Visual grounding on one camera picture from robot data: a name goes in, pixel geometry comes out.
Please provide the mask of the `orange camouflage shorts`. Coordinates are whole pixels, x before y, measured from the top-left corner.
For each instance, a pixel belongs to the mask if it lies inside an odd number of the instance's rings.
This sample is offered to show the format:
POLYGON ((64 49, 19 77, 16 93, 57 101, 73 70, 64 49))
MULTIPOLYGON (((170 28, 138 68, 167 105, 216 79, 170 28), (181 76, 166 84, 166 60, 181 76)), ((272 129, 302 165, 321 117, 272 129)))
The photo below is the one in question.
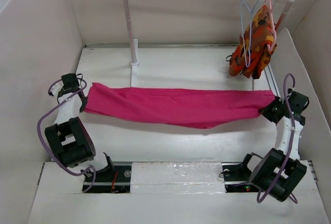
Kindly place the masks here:
POLYGON ((229 75, 235 77, 242 74, 246 78, 259 79, 277 47, 276 43, 274 50, 269 52, 267 44, 272 43, 269 8, 263 5, 244 34, 239 36, 239 45, 229 59, 229 75))

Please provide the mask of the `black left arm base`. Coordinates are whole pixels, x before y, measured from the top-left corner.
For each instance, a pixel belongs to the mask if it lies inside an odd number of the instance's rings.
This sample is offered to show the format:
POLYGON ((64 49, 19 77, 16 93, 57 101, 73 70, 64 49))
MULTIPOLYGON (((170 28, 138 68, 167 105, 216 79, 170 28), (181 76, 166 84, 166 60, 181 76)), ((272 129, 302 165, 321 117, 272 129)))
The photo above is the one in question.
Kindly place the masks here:
POLYGON ((132 162, 113 162, 104 153, 107 165, 96 171, 95 180, 90 170, 84 178, 82 191, 85 193, 130 193, 132 162))

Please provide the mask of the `aluminium table edge rail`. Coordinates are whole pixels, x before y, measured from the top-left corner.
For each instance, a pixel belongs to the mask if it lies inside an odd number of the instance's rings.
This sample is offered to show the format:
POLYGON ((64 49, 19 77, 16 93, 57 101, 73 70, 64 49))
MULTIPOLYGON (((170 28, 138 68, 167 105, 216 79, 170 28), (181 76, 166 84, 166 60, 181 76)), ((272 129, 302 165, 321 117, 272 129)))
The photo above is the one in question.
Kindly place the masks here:
POLYGON ((267 82, 269 84, 269 88, 271 89, 271 91, 274 93, 275 96, 281 97, 279 88, 277 86, 276 79, 274 77, 274 74, 273 74, 273 71, 272 71, 272 68, 270 65, 268 65, 265 68, 265 74, 266 74, 267 82))

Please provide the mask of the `pink plastic hanger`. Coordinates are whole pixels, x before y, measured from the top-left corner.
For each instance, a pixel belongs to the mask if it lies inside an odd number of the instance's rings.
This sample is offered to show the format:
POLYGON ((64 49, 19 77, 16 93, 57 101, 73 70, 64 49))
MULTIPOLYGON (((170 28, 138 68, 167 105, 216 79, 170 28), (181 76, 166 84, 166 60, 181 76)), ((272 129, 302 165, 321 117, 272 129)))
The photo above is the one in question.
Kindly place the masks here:
POLYGON ((272 0, 264 0, 264 3, 265 4, 268 3, 269 18, 270 18, 270 24, 271 24, 272 34, 273 34, 273 43, 272 43, 272 45, 267 44, 267 48, 268 48, 269 52, 272 52, 274 50, 274 47, 275 47, 276 41, 277 41, 277 32, 275 30, 272 0))

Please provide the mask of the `pink trousers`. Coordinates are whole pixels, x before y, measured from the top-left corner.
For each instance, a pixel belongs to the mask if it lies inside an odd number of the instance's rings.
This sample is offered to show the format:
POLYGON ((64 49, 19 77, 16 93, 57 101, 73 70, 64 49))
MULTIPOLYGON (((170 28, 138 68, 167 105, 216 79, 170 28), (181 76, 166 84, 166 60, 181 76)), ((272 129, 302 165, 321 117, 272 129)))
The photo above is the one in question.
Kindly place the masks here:
POLYGON ((126 121, 197 129, 258 117, 275 99, 270 90, 110 88, 93 83, 85 112, 126 121))

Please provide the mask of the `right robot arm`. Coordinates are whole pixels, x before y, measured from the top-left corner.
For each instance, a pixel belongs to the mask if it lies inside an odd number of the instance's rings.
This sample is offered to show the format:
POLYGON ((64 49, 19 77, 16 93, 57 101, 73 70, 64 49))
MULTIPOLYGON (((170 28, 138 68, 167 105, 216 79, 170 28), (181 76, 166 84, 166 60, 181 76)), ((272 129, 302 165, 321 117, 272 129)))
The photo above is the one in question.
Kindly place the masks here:
POLYGON ((279 202, 296 200, 292 192, 307 172, 300 162, 298 144, 306 122, 302 112, 308 105, 307 96, 289 89, 285 99, 276 97, 259 110, 276 125, 275 146, 257 165, 248 161, 239 166, 241 177, 259 189, 257 202, 261 203, 267 195, 279 202))

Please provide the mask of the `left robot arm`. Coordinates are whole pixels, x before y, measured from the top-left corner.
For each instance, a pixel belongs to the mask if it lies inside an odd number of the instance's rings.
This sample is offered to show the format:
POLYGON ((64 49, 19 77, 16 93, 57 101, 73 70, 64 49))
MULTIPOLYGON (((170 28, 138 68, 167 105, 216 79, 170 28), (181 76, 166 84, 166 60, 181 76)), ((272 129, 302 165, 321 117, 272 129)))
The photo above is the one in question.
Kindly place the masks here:
POLYGON ((70 168, 91 161, 96 155, 92 139, 79 118, 88 103, 84 94, 86 86, 81 73, 69 73, 48 89, 48 94, 56 97, 59 108, 56 120, 45 128, 44 134, 54 156, 70 168))

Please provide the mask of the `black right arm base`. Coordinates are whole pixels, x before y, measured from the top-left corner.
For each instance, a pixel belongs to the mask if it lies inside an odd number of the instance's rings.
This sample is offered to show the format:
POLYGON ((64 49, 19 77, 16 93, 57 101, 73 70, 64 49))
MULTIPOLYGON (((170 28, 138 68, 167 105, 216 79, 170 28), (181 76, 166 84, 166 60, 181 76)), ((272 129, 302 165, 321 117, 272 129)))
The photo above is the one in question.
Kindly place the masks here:
POLYGON ((226 193, 250 193, 258 192, 256 186, 249 183, 249 178, 262 160, 256 153, 247 154, 242 162, 222 162, 222 170, 219 177, 224 181, 226 193))

